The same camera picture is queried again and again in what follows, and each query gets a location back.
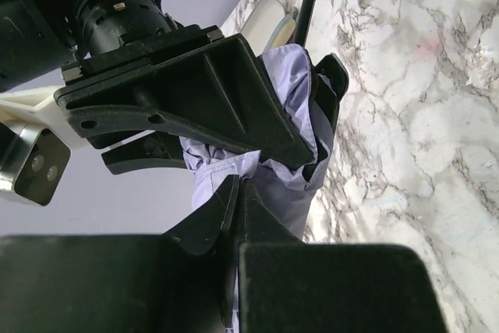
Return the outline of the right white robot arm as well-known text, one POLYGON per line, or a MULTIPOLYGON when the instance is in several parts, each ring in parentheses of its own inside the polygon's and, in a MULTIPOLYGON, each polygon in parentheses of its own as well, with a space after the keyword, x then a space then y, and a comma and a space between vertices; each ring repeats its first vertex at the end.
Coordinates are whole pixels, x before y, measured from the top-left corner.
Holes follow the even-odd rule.
POLYGON ((183 167, 184 137, 292 170, 326 158, 243 35, 183 26, 161 0, 1 0, 2 91, 55 69, 55 103, 115 174, 183 167))

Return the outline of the lavender umbrella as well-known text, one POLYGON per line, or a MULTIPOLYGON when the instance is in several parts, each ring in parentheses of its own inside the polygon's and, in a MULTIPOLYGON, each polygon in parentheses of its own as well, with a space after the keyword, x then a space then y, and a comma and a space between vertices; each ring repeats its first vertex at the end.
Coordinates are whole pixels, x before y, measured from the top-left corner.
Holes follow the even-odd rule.
POLYGON ((334 54, 319 64, 298 44, 286 44, 259 57, 288 119, 312 152, 296 169, 260 152, 245 154, 181 138, 186 167, 194 174, 193 209, 209 201, 228 175, 252 179, 266 208, 298 239, 303 237, 310 205, 323 186, 333 149, 337 103, 348 87, 348 73, 334 54))

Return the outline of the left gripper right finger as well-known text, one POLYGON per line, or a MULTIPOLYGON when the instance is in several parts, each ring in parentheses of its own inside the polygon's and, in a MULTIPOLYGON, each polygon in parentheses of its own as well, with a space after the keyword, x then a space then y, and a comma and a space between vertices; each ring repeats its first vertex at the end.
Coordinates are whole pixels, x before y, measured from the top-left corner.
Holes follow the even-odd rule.
POLYGON ((264 206, 239 196, 242 332, 444 332, 426 267, 405 246, 306 244, 264 206))

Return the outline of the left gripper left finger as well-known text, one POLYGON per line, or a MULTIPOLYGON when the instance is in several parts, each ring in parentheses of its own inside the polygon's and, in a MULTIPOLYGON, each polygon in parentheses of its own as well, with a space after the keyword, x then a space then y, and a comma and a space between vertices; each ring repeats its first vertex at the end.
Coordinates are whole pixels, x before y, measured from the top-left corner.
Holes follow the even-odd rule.
POLYGON ((2 238, 2 331, 223 332, 239 187, 230 175, 161 235, 2 238))

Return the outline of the beige umbrella sleeve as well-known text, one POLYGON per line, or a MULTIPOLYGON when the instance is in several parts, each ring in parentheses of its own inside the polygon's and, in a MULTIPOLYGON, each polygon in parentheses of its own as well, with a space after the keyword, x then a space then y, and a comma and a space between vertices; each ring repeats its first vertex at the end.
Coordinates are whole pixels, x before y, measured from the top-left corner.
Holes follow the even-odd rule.
POLYGON ((255 55, 285 45, 296 28, 294 12, 289 12, 279 0, 261 0, 250 13, 241 34, 255 55))

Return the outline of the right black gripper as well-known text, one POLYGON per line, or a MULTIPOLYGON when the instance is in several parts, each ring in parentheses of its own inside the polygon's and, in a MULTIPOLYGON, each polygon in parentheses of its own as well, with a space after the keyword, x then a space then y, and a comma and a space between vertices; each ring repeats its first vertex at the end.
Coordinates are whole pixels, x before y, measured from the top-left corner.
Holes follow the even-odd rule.
MULTIPOLYGON (((68 86, 55 102, 80 137, 158 131, 104 152, 114 175, 186 168, 177 136, 237 154, 260 151, 283 165, 313 159, 240 34, 222 38, 216 26, 192 25, 65 65, 61 74, 68 86)), ((310 100, 333 130, 348 88, 337 55, 313 67, 310 100)))

